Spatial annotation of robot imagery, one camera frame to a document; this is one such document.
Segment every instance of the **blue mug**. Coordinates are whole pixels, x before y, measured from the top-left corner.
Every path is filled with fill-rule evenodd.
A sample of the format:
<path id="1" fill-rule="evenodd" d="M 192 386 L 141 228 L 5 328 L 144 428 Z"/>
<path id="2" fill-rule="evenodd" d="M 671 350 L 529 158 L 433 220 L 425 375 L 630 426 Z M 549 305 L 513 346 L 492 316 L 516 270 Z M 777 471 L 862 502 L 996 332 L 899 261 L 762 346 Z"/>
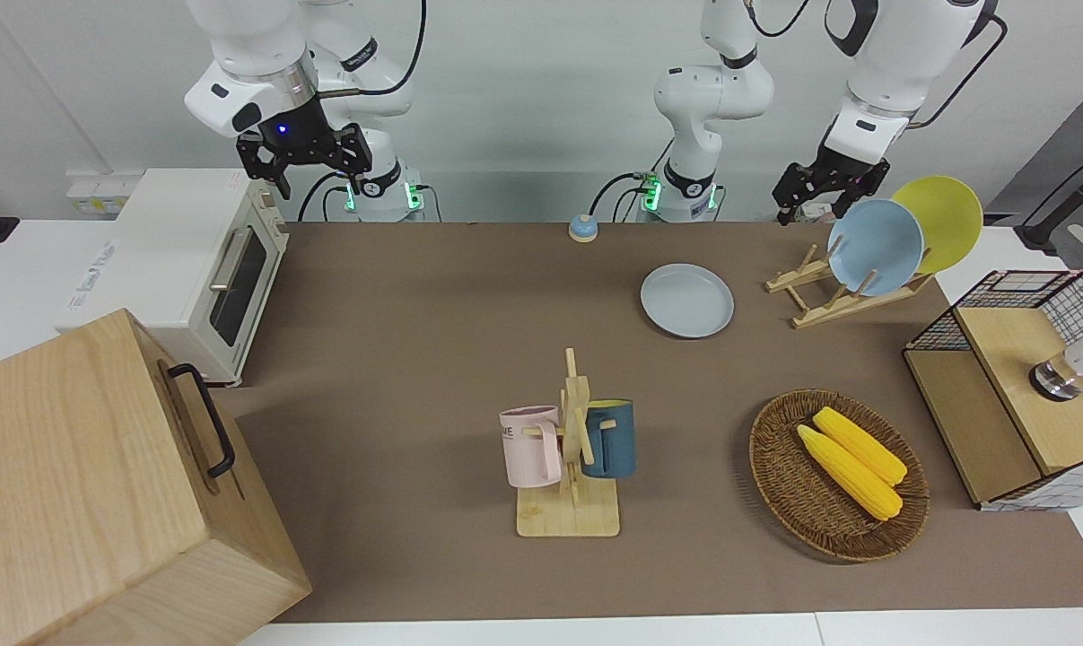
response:
<path id="1" fill-rule="evenodd" d="M 636 428 L 632 402 L 627 399 L 598 399 L 589 402 L 585 418 L 593 465 L 582 457 L 582 473 L 590 478 L 624 478 L 636 471 Z"/>

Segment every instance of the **plate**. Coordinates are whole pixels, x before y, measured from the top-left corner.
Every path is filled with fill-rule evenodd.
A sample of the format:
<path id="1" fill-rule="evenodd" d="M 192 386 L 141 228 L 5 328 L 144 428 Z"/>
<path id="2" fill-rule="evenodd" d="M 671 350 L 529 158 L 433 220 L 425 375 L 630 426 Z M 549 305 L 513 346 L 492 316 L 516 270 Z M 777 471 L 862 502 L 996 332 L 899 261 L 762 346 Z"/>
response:
<path id="1" fill-rule="evenodd" d="M 828 266 L 837 281 L 857 292 L 870 271 L 876 277 L 864 289 L 878 297 L 900 289 L 919 267 L 924 233 L 915 217 L 893 201 L 863 201 L 848 209 L 828 234 L 828 248 L 844 236 Z"/>
<path id="2" fill-rule="evenodd" d="M 733 294 L 720 275 L 695 264 L 653 269 L 641 284 L 641 306 L 669 335 L 700 339 L 733 320 Z"/>
<path id="3" fill-rule="evenodd" d="M 908 466 L 898 483 L 903 507 L 885 522 L 874 519 L 804 449 L 796 425 L 832 405 L 869 430 Z M 768 509 L 797 539 L 841 560 L 886 559 L 906 550 L 928 518 L 928 481 L 912 447 L 873 409 L 843 393 L 804 389 L 783 393 L 760 410 L 749 434 L 753 479 Z"/>
<path id="4" fill-rule="evenodd" d="M 954 177 L 931 175 L 909 181 L 892 201 L 915 216 L 924 232 L 928 256 L 919 273 L 936 273 L 964 260 L 983 230 L 980 197 Z"/>

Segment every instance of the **brown table mat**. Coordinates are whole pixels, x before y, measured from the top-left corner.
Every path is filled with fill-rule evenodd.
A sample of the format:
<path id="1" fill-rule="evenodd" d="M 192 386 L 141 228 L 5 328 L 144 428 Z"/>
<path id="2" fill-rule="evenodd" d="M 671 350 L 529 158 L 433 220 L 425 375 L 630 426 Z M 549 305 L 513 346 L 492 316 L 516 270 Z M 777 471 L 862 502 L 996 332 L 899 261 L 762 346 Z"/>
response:
<path id="1" fill-rule="evenodd" d="M 565 229 L 291 229 L 246 386 L 217 395 L 314 581 L 280 621 L 1083 606 L 1069 516 L 973 509 L 903 363 L 945 307 L 938 287 L 793 331 L 793 302 L 760 284 L 823 227 L 603 225 L 590 245 Z M 641 281 L 668 262 L 729 283 L 729 327 L 688 341 L 652 326 Z M 831 290 L 803 287 L 810 302 Z M 557 404 L 564 347 L 595 397 L 636 402 L 616 539 L 513 530 L 497 413 Z M 759 502 L 747 430 L 795 388 L 866 402 L 917 452 L 931 516 L 903 555 L 825 564 Z"/>

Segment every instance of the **mug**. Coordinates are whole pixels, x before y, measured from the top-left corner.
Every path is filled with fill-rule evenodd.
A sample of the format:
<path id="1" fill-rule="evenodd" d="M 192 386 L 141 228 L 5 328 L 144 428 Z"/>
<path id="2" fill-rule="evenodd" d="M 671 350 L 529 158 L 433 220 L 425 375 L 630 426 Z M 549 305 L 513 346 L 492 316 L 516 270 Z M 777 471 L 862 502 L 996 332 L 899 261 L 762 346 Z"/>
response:
<path id="1" fill-rule="evenodd" d="M 636 428 L 632 402 L 599 399 L 589 402 L 585 428 L 593 448 L 593 465 L 582 457 L 582 473 L 591 478 L 624 478 L 636 470 Z"/>
<path id="2" fill-rule="evenodd" d="M 557 405 L 525 405 L 500 414 L 500 445 L 510 486 L 545 487 L 561 481 L 559 421 Z"/>

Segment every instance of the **oven window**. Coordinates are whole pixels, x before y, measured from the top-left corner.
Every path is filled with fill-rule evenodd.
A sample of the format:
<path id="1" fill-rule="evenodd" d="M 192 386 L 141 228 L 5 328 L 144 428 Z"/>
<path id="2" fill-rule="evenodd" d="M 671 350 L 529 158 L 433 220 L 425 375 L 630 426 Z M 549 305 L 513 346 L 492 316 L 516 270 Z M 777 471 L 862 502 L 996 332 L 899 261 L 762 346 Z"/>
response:
<path id="1" fill-rule="evenodd" d="M 229 347 L 234 347 L 238 338 L 238 327 L 243 326 L 243 320 L 246 319 L 246 310 L 258 288 L 258 277 L 262 274 L 263 267 L 265 246 L 257 234 L 251 234 L 246 254 L 238 262 L 238 273 L 234 274 L 233 287 L 220 292 L 213 299 L 213 310 L 210 310 L 210 325 Z"/>

